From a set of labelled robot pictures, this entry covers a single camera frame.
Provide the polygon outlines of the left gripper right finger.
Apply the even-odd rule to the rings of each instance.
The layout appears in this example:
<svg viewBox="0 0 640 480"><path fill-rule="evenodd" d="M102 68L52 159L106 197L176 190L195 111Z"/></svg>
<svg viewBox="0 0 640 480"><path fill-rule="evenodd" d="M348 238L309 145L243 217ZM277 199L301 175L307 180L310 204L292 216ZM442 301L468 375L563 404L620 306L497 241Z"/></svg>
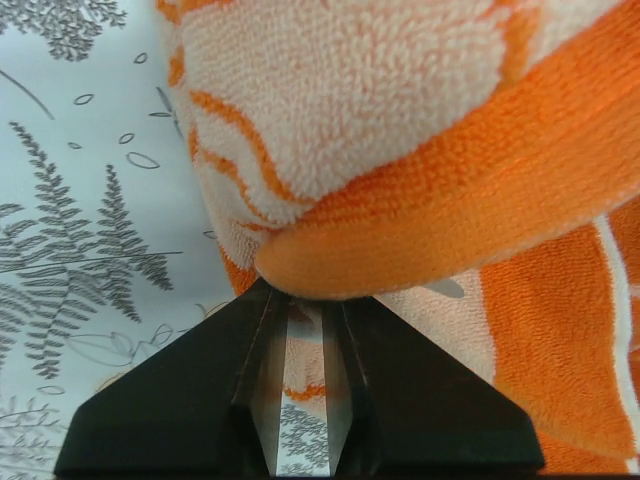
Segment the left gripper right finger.
<svg viewBox="0 0 640 480"><path fill-rule="evenodd" d="M322 305L334 475L535 474L528 414L372 297Z"/></svg>

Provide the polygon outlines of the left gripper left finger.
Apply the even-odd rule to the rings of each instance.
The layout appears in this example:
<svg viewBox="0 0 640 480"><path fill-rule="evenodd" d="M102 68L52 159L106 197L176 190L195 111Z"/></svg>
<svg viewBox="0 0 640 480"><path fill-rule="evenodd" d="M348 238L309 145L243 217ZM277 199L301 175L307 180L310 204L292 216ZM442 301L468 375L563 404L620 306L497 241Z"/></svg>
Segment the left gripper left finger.
<svg viewBox="0 0 640 480"><path fill-rule="evenodd" d="M55 474L275 474L289 307L258 281L95 394Z"/></svg>

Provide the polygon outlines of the orange patterned towel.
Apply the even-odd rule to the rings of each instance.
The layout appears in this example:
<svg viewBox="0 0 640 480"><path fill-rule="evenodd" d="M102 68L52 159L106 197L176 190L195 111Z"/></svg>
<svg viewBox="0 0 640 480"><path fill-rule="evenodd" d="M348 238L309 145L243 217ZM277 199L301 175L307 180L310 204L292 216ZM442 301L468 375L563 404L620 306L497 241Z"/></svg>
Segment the orange patterned towel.
<svg viewBox="0 0 640 480"><path fill-rule="evenodd" d="M639 470L635 1L159 1L230 283L372 295L532 417L548 473Z"/></svg>

